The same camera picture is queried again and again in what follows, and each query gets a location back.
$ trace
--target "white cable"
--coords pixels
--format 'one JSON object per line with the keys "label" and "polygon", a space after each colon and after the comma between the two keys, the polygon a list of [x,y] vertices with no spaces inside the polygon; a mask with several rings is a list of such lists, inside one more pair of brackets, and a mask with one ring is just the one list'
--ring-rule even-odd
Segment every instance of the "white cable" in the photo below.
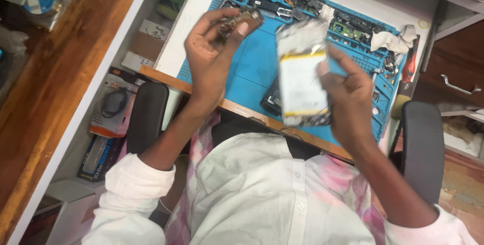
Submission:
{"label": "white cable", "polygon": [[171,214],[171,211],[170,211],[170,210],[169,210],[169,209],[168,209],[168,208],[167,208],[167,207],[166,207],[166,206],[163,204],[163,202],[161,201],[161,199],[159,199],[159,200],[160,200],[161,205],[163,205],[163,207],[164,207],[166,210],[168,210],[168,212],[170,212],[170,214]]}

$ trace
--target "drawer handle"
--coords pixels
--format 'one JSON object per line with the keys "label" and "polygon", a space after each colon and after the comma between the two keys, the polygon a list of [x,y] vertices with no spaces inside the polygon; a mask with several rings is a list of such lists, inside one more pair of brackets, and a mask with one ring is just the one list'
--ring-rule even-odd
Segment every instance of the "drawer handle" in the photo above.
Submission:
{"label": "drawer handle", "polygon": [[474,92],[480,92],[481,91],[481,88],[479,86],[477,86],[477,85],[474,86],[474,90],[472,90],[472,92],[466,91],[466,90],[464,90],[462,88],[459,88],[457,86],[454,86],[454,85],[450,84],[449,83],[449,78],[447,77],[447,75],[441,74],[440,76],[444,78],[445,85],[447,85],[450,88],[453,88],[453,89],[456,89],[458,91],[461,91],[463,93],[466,93],[468,95],[472,95],[472,93],[474,93]]}

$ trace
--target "person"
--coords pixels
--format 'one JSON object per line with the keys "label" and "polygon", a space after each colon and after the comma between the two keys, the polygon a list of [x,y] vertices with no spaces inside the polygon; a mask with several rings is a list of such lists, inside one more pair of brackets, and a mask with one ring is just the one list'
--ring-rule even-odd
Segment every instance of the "person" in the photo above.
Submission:
{"label": "person", "polygon": [[[106,174],[107,192],[83,244],[166,244],[163,230],[148,217],[173,183],[180,151],[224,97],[232,57],[251,29],[242,23],[224,45],[213,41],[218,21],[238,13],[231,8],[207,12],[189,33],[185,49],[193,92],[188,103],[151,147],[126,155]],[[171,243],[477,244],[459,219],[422,200],[380,151],[371,132],[369,76],[334,47],[329,55],[348,73],[321,80],[331,98],[332,134],[378,196],[388,216],[384,237],[346,204],[355,191],[343,197],[324,181],[330,173],[322,168],[327,155],[294,159],[284,137],[246,133],[208,154],[199,151],[204,158],[190,173],[187,183],[197,185],[185,188],[186,211],[171,216],[186,227]],[[180,239],[183,234],[188,238]]]}

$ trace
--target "packaging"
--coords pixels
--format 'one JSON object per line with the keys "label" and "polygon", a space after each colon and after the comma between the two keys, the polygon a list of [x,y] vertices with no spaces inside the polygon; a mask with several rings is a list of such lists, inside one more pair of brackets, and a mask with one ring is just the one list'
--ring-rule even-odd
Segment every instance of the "packaging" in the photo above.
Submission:
{"label": "packaging", "polygon": [[315,18],[282,25],[276,32],[282,120],[287,126],[330,123],[328,96],[317,68],[329,72],[326,33],[330,20]]}
{"label": "packaging", "polygon": [[77,176],[93,183],[104,180],[107,171],[118,161],[124,139],[94,136]]}
{"label": "packaging", "polygon": [[147,81],[142,75],[132,75],[111,67],[91,117],[89,131],[108,138],[124,137],[138,87]]}
{"label": "packaging", "polygon": [[169,33],[168,28],[145,19],[121,65],[136,72],[142,65],[153,67]]}

